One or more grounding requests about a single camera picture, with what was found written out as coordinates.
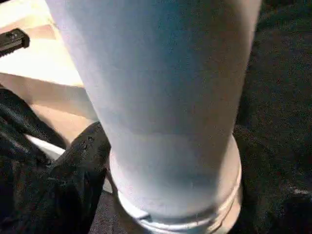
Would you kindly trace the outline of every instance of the black fabric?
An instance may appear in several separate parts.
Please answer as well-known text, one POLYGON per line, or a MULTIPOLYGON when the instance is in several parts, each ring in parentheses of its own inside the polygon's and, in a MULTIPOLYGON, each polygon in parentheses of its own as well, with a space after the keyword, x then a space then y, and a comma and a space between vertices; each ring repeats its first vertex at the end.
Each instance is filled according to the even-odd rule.
POLYGON ((110 144, 100 125, 82 132, 46 171, 23 164, 28 177, 19 177, 19 202, 0 225, 4 234, 89 232, 105 179, 110 144))
POLYGON ((231 233, 312 233, 311 10, 259 19, 234 130, 244 200, 231 233))
POLYGON ((0 88, 0 116, 20 133, 66 148, 64 140, 42 122, 24 100, 4 88, 0 88))

